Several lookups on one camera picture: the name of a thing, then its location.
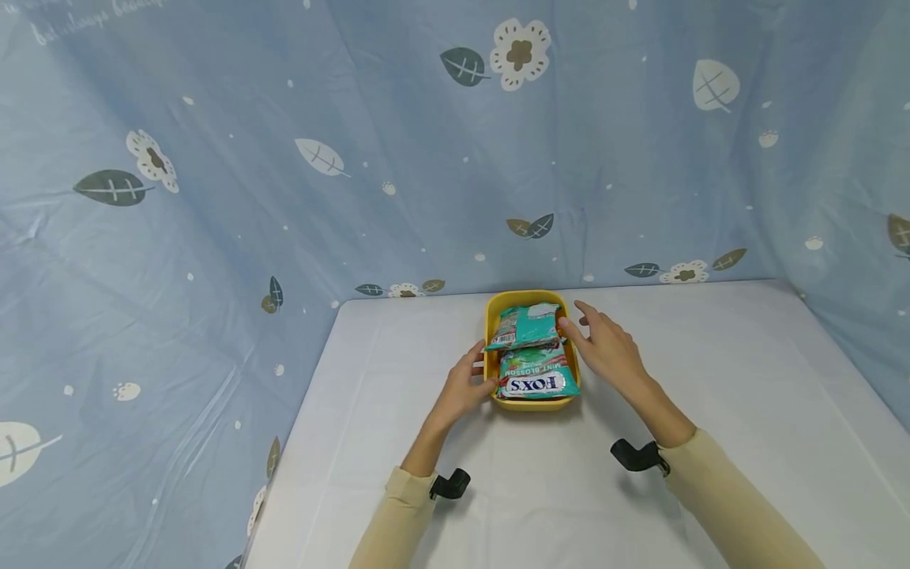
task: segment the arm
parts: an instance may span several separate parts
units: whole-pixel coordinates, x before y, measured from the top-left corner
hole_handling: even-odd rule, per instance
[[[696,429],[644,369],[632,336],[594,307],[576,301],[585,338],[560,326],[581,358],[635,409],[670,465],[666,482],[711,537],[731,569],[824,569],[803,538],[733,465],[708,433]]]
[[[436,463],[452,425],[489,399],[496,380],[471,383],[474,363],[483,362],[483,342],[474,344],[449,372],[436,404],[400,467],[392,471],[349,569],[407,569],[420,538],[427,531],[436,501],[430,488],[436,481]]]

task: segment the teal candy package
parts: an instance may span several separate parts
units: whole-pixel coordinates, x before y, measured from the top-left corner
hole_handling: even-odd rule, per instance
[[[554,399],[578,395],[562,342],[520,348],[500,358],[500,399]]]
[[[487,351],[513,350],[540,346],[558,340],[556,310],[558,304],[541,302],[533,306],[516,306],[500,314],[500,326]]]

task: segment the blue curtain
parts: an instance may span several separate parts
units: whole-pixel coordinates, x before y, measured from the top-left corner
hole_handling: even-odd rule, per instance
[[[233,563],[340,304],[779,278],[910,425],[897,0],[0,0],[0,559]]]

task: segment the plastic tray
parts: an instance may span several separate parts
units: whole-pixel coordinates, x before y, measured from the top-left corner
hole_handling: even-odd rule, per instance
[[[490,302],[487,303],[487,343],[489,344],[493,339],[493,334],[496,333],[496,329],[500,323],[500,314],[502,314],[504,310],[513,306],[530,306],[531,304],[537,304],[538,302],[558,304],[560,307],[556,310],[557,319],[561,316],[568,315],[566,312],[565,300],[552,290],[510,290],[508,292],[501,292],[491,298]],[[575,382],[578,383],[578,388],[580,390],[581,375],[578,373],[578,358],[575,355],[575,346],[572,345],[570,340],[565,344],[565,352],[566,360],[569,362],[569,369],[571,370],[572,375],[575,376]],[[488,378],[500,376],[499,352],[486,352],[486,355],[483,357],[483,373],[484,377]],[[499,399],[496,397],[496,392],[492,393],[490,396],[496,404],[503,409],[525,412],[558,411],[571,403],[571,400],[575,399],[575,397],[563,397],[552,400],[516,401]]]

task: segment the beige sleeve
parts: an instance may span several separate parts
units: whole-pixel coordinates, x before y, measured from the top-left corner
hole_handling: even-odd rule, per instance
[[[803,538],[707,432],[660,449],[667,487],[691,512],[731,569],[824,569]]]
[[[427,531],[436,501],[430,488],[436,474],[417,478],[396,467],[386,483],[367,531],[360,538],[349,569],[408,569],[420,538]]]

